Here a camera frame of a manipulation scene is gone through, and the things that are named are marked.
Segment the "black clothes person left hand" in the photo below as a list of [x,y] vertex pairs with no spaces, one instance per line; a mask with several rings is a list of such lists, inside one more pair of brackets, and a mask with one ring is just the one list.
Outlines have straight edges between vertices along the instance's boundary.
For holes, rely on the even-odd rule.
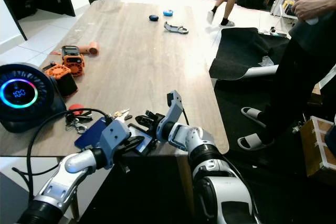
[[335,0],[297,0],[292,7],[298,20],[308,21],[335,10]]

